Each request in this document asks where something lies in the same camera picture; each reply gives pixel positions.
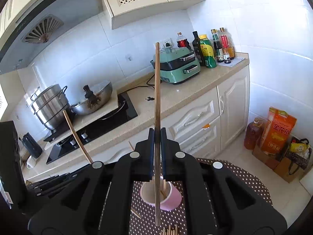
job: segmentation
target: yellow bottle cap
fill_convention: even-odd
[[[200,38],[200,39],[207,39],[208,37],[207,37],[206,34],[201,34],[201,35],[199,35],[199,38]]]

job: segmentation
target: tiled floor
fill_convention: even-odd
[[[255,158],[252,152],[244,147],[244,138],[245,132],[216,159],[227,160],[257,176],[270,191],[274,208],[285,217],[289,227],[306,207],[311,196],[298,179],[288,183]]]

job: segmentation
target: green multi-cooker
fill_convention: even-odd
[[[155,55],[151,64],[155,68]],[[200,64],[193,50],[188,48],[163,48],[160,51],[161,80],[178,84],[200,72]]]

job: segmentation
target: cutting board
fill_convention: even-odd
[[[99,118],[103,117],[104,115],[110,113],[111,111],[118,108],[118,101],[117,101],[117,92],[115,89],[112,91],[112,95],[110,100],[99,110],[85,116],[79,116],[76,115],[73,121],[73,127],[75,129],[75,132],[78,130],[84,128],[88,124],[91,124],[92,122],[98,120]],[[62,133],[60,136],[55,138],[53,141],[48,142],[44,149],[48,149],[54,144],[60,142],[61,140],[67,138],[68,136],[72,135],[71,130],[68,128],[68,130],[64,133]]]

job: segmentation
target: black kettle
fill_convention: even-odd
[[[28,133],[23,136],[23,139],[19,138],[24,147],[28,150],[30,155],[34,158],[38,158],[42,153],[42,148],[34,140],[34,138]]]

